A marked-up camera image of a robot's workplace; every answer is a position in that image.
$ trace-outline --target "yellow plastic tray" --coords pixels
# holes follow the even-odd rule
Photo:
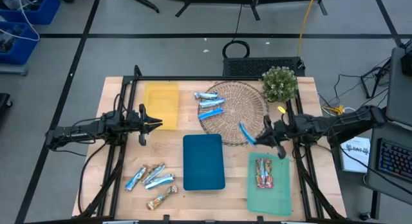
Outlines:
[[[179,85],[147,83],[144,105],[150,117],[163,120],[163,125],[156,130],[175,130],[178,122]]]

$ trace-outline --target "wicker placemat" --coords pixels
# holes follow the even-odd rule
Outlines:
[[[206,91],[217,92],[225,102],[221,105],[223,113],[200,120],[200,124],[208,134],[220,134],[226,145],[243,145],[247,140],[239,128],[242,122],[253,137],[263,132],[263,117],[268,114],[268,105],[263,95],[252,86],[243,82],[220,82]],[[216,107],[198,108],[203,114]]]

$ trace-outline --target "computer monitor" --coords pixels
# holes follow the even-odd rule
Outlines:
[[[402,72],[402,58],[405,55],[403,48],[392,50],[386,116],[391,121],[412,127],[412,77]]]

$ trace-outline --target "green tray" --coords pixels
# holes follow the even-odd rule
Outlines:
[[[260,189],[256,185],[256,159],[272,160],[273,188]],[[283,160],[265,153],[250,153],[247,175],[247,209],[278,216],[292,215],[290,200],[289,159]]]

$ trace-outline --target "floor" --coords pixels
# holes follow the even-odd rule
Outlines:
[[[144,75],[222,74],[221,49],[231,40],[228,33],[234,33],[239,5],[191,5],[177,18],[174,14],[182,3],[150,1],[159,7],[160,14],[133,0],[62,3],[51,25],[36,26],[42,39],[26,65],[29,74],[0,75],[0,91],[10,93],[14,102],[0,127],[3,223],[14,222],[17,216],[44,134],[57,104],[64,102],[61,93],[65,83],[71,86],[60,119],[60,112],[55,115],[60,126],[94,117],[104,78],[131,75],[135,64]],[[412,18],[408,10],[411,0],[382,1],[396,32],[402,38],[411,38]],[[329,100],[335,96],[333,86],[338,73],[362,75],[389,57],[396,45],[376,0],[324,0],[323,3],[328,15],[324,16],[320,7],[314,5],[305,33],[327,35],[304,39],[302,58],[306,75],[315,78],[318,92]],[[248,38],[240,39],[249,43],[250,56],[295,56],[296,34],[300,32],[307,6],[308,2],[259,5],[261,21],[254,20],[249,8],[243,8],[238,33],[278,34],[277,38],[266,38],[269,35],[251,38],[253,35],[245,34]],[[163,33],[204,34],[179,38]],[[245,54],[237,46],[231,46],[227,53],[229,57]],[[340,94],[358,83],[357,78],[342,78],[337,92]],[[370,104],[378,104],[384,95]],[[364,102],[360,86],[341,97],[341,104],[349,107],[358,108]],[[68,149],[87,151],[84,145],[75,144]],[[83,163],[83,157],[72,154],[48,154],[26,222],[70,217]],[[360,186],[360,176],[338,174],[348,217],[357,219],[360,212],[370,210],[371,191]],[[385,195],[380,207],[380,222],[408,223],[412,218],[409,205]]]

